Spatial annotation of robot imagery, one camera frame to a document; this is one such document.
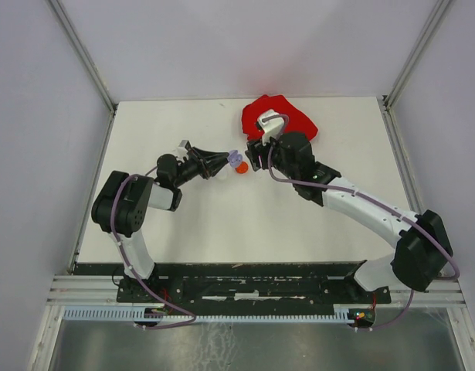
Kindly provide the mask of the orange earbud charging case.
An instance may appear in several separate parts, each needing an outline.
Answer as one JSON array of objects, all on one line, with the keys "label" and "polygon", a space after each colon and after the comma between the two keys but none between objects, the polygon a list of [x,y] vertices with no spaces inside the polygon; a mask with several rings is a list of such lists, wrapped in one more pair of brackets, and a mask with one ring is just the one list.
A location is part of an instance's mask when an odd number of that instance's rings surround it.
[{"label": "orange earbud charging case", "polygon": [[247,173],[248,170],[249,166],[246,162],[241,162],[237,167],[235,167],[235,171],[241,175]]}]

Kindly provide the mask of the purple earbud charging case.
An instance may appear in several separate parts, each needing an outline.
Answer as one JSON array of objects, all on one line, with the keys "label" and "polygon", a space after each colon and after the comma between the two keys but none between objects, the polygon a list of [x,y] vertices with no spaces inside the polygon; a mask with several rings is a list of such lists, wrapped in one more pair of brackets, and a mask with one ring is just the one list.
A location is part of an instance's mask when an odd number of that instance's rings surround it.
[{"label": "purple earbud charging case", "polygon": [[232,150],[229,152],[227,157],[229,165],[234,170],[237,170],[243,163],[243,156],[239,153],[238,150]]}]

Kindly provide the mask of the white earbud charging case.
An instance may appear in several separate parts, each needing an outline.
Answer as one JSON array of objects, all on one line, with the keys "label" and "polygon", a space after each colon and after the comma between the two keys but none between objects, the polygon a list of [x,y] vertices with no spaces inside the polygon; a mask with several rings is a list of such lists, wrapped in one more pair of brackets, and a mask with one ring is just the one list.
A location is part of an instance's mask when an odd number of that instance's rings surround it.
[{"label": "white earbud charging case", "polygon": [[229,175],[228,175],[227,172],[221,172],[217,175],[217,179],[219,181],[225,181],[225,180],[227,180],[228,177],[229,177]]}]

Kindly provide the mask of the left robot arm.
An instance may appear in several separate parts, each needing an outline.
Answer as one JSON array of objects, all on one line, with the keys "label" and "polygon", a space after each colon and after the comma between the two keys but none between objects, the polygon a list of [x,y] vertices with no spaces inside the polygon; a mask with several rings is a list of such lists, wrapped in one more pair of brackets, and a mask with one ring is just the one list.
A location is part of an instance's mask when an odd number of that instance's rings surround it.
[{"label": "left robot arm", "polygon": [[232,160],[237,154],[205,151],[182,141],[175,155],[161,155],[144,175],[112,171],[108,176],[93,202],[91,218],[116,244],[125,275],[138,278],[134,293],[143,301],[153,301],[161,292],[142,233],[148,209],[174,212],[182,200],[182,185],[198,176],[210,179],[228,164],[239,165],[240,155]]}]

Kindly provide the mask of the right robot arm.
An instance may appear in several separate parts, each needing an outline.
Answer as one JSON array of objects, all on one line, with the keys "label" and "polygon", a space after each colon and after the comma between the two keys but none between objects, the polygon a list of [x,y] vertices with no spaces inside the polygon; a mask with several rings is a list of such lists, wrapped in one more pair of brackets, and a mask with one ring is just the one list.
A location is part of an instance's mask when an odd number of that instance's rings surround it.
[{"label": "right robot arm", "polygon": [[289,132],[267,143],[248,141],[246,156],[254,170],[281,173],[280,181],[291,184],[300,197],[352,218],[393,249],[384,257],[363,260],[348,275],[344,292],[351,301],[362,302],[393,284],[423,292],[453,256],[437,213],[403,210],[362,192],[338,170],[317,161],[303,133]]}]

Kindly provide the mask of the red cloth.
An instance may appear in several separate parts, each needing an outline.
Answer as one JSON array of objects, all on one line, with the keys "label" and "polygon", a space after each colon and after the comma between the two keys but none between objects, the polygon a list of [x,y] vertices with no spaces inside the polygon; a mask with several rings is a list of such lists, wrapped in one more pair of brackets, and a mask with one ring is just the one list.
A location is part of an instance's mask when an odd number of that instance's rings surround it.
[{"label": "red cloth", "polygon": [[302,132],[311,141],[318,134],[315,123],[301,110],[296,108],[284,95],[269,96],[264,94],[251,104],[246,105],[242,111],[242,131],[248,141],[261,139],[263,131],[258,128],[258,117],[266,111],[273,109],[278,114],[286,114],[289,123],[285,133]]}]

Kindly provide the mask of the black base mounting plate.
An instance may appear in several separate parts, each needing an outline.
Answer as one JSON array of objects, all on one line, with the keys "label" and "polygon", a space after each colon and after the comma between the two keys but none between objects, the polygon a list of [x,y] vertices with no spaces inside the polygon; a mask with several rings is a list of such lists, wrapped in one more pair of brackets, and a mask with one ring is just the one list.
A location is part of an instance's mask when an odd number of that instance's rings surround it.
[{"label": "black base mounting plate", "polygon": [[[331,315],[334,304],[391,303],[388,287],[365,291],[348,275],[356,263],[158,264],[139,284],[123,277],[120,303],[154,303],[155,294],[197,316]],[[278,301],[237,301],[237,294],[263,294]]]}]

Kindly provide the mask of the left aluminium frame post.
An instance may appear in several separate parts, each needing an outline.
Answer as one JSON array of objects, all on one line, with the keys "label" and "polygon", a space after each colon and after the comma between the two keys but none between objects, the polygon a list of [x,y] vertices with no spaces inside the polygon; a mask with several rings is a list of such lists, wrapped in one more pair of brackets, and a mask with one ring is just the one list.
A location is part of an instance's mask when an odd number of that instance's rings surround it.
[{"label": "left aluminium frame post", "polygon": [[88,77],[95,86],[97,93],[100,95],[108,111],[115,112],[117,104],[111,97],[107,89],[107,85],[104,83],[102,77],[100,76],[100,72],[97,69],[95,62],[93,61],[90,53],[88,52],[86,45],[80,38],[80,35],[77,32],[75,25],[73,24],[73,20],[68,15],[65,5],[62,1],[59,0],[47,0],[46,3],[53,12],[66,38],[70,42],[74,53],[76,54],[80,63],[87,72]]}]

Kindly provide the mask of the aluminium frame post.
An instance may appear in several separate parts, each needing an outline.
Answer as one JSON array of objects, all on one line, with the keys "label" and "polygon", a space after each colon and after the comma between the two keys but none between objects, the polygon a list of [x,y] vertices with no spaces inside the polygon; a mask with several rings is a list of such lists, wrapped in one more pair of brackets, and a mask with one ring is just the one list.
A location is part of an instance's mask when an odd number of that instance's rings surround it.
[{"label": "aluminium frame post", "polygon": [[421,62],[426,50],[439,31],[444,20],[453,7],[454,0],[438,0],[427,17],[409,56],[405,60],[390,92],[383,98],[383,104],[388,111],[392,109],[402,96],[407,83]]},{"label": "aluminium frame post", "polygon": [[68,15],[65,5],[62,1],[59,0],[47,0],[46,3],[53,12],[66,38],[70,42],[74,53],[76,54],[80,63],[87,72],[88,77],[95,86],[97,93],[100,95],[108,111],[115,112],[117,104],[111,97],[107,89],[107,85],[104,83],[102,77],[100,76],[100,72],[97,69],[95,62],[93,61],[90,53],[88,52],[86,45],[80,38],[80,35],[77,32],[75,25],[73,24],[73,20]]}]

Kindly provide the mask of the aluminium frame rail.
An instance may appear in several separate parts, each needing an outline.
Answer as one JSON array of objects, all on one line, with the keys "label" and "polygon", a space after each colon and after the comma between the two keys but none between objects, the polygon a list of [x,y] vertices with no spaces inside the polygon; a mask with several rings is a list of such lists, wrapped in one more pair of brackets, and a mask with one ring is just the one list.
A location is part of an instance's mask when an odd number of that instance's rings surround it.
[{"label": "aluminium frame rail", "polygon": [[[409,299],[409,289],[402,285],[389,286],[391,303],[382,304],[378,301],[377,308],[402,308]],[[279,296],[267,299],[258,291],[237,294],[237,301],[278,301]],[[107,276],[55,276],[46,299],[47,305],[127,305],[117,302],[117,286]],[[458,282],[437,281],[431,283],[425,292],[416,292],[413,296],[414,308],[463,308],[466,306],[463,293]],[[334,304],[334,307],[359,308],[367,305],[353,303]]]}]

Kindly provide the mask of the right aluminium frame post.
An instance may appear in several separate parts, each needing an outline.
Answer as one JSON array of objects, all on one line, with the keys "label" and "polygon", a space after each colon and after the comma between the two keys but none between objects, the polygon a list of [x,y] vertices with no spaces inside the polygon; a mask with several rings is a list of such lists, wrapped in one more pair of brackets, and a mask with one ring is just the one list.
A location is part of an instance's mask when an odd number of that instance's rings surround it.
[{"label": "right aluminium frame post", "polygon": [[421,62],[426,50],[439,31],[444,20],[453,7],[454,0],[438,0],[427,17],[409,56],[405,60],[390,92],[383,98],[383,104],[388,111],[392,109],[402,96],[407,83]]}]

